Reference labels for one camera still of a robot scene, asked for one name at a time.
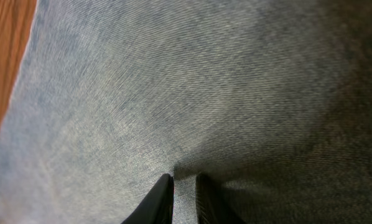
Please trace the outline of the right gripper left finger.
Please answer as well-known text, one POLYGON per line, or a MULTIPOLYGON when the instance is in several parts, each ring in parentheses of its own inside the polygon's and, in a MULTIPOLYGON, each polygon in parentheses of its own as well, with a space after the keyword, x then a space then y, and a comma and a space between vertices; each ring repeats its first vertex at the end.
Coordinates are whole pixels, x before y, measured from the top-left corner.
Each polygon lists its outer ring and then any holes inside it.
POLYGON ((163 174, 122 224, 171 224, 173 206, 174 179, 163 174))

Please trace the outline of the light blue denim jeans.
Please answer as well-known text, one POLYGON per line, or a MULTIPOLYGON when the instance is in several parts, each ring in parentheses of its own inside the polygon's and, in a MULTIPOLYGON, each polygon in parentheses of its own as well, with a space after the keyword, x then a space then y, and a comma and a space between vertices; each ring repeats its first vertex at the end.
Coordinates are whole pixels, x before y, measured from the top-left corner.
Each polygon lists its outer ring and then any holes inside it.
POLYGON ((39 1, 0 223, 121 223, 206 173, 246 223, 372 223, 372 1, 39 1))

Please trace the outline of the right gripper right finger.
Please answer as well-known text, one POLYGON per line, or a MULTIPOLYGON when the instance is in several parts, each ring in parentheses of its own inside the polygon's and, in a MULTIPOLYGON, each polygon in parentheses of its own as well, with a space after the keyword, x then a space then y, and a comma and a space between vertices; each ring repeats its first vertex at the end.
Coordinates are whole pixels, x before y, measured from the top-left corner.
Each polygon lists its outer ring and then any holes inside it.
POLYGON ((196 176, 198 224, 245 224, 225 202, 216 183, 205 174, 196 176))

